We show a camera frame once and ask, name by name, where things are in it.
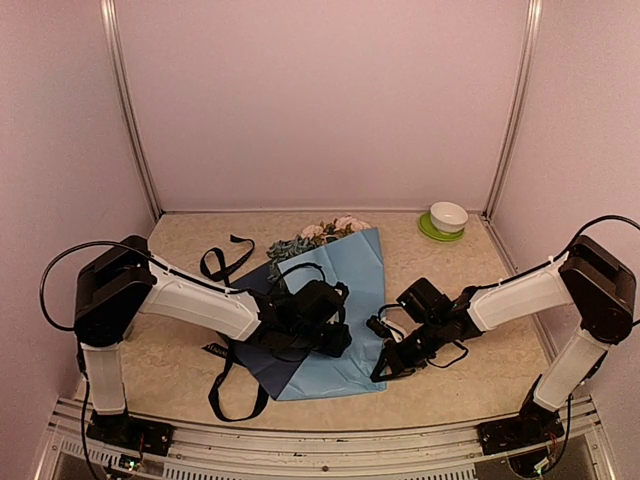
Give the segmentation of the fake flower bunch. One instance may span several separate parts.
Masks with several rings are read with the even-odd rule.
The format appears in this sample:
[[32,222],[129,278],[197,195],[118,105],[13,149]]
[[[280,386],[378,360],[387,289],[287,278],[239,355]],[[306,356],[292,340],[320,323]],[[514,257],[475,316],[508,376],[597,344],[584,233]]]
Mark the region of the fake flower bunch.
[[330,222],[308,225],[292,239],[274,242],[266,252],[269,258],[268,280],[277,281],[280,262],[370,228],[369,223],[352,215],[344,215]]

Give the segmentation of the black printed ribbon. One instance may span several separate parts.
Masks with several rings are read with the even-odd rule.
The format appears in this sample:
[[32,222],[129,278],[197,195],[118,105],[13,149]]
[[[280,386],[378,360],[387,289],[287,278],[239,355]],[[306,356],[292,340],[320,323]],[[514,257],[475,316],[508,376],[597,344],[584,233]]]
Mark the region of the black printed ribbon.
[[[213,282],[223,282],[224,285],[227,287],[230,286],[230,280],[229,280],[230,275],[236,272],[251,257],[251,255],[255,250],[255,242],[249,238],[242,238],[235,235],[230,235],[230,242],[235,244],[249,242],[251,244],[251,247],[245,254],[243,254],[238,260],[236,260],[234,263],[230,265],[226,263],[225,255],[222,249],[219,247],[212,247],[211,249],[207,250],[203,254],[199,264],[200,273],[203,274],[207,279]],[[213,253],[216,256],[216,259],[218,261],[219,269],[216,272],[212,272],[209,269],[207,264],[207,256],[211,253]],[[211,347],[217,347],[218,352],[222,352],[222,351],[225,352],[224,354],[225,363],[224,363],[223,370],[214,380],[214,383],[208,394],[209,404],[216,418],[222,422],[234,423],[234,422],[241,422],[241,421],[254,419],[264,411],[269,401],[269,395],[261,385],[258,385],[256,400],[253,406],[253,410],[248,416],[245,416],[242,418],[229,418],[223,412],[223,409],[220,403],[220,388],[224,383],[224,381],[227,379],[228,374],[230,373],[234,365],[239,365],[241,367],[245,367],[245,365],[236,356],[235,349],[234,349],[235,341],[230,339],[228,336],[224,334],[221,334],[220,337],[226,343],[225,348],[222,348],[222,346],[218,344],[209,344],[206,347],[204,347],[204,350],[208,351],[209,353],[212,353]]]

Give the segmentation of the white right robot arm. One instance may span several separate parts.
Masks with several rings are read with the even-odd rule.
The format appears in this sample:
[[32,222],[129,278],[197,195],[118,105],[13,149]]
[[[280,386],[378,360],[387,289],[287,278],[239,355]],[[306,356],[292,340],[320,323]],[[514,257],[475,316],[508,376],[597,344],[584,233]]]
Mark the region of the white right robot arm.
[[527,409],[515,416],[514,438],[535,442],[573,391],[596,370],[611,347],[636,326],[637,279],[632,270],[586,235],[543,264],[492,286],[469,286],[451,299],[426,278],[396,300],[417,327],[403,340],[384,344],[371,374],[374,382],[413,374],[449,344],[462,344],[512,321],[534,316],[546,333],[562,321],[561,341],[548,369],[534,382]]

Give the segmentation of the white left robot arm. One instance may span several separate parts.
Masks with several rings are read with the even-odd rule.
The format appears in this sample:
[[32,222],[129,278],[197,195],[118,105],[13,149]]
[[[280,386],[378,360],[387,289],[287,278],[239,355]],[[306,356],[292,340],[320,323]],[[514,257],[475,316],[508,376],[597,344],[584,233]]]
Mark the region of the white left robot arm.
[[189,274],[153,254],[139,235],[102,245],[105,252],[78,274],[73,331],[99,424],[118,444],[140,434],[128,413],[121,345],[137,339],[141,325],[184,325],[275,354],[339,358],[352,342],[342,283],[312,279],[294,293],[262,293]]

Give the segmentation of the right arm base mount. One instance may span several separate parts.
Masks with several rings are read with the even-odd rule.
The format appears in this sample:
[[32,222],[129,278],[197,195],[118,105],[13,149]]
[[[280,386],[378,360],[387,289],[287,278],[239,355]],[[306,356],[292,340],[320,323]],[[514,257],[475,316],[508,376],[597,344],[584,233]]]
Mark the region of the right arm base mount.
[[549,411],[534,402],[540,379],[531,386],[515,416],[482,422],[476,427],[484,455],[516,450],[565,435],[558,411]]

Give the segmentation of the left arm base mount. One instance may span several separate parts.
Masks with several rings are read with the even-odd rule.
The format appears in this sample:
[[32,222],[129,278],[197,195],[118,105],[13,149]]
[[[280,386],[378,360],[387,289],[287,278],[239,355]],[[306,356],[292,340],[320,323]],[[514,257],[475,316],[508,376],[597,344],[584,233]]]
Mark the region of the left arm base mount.
[[86,430],[91,440],[162,457],[168,455],[173,433],[172,425],[134,417],[127,410],[116,415],[93,412]]

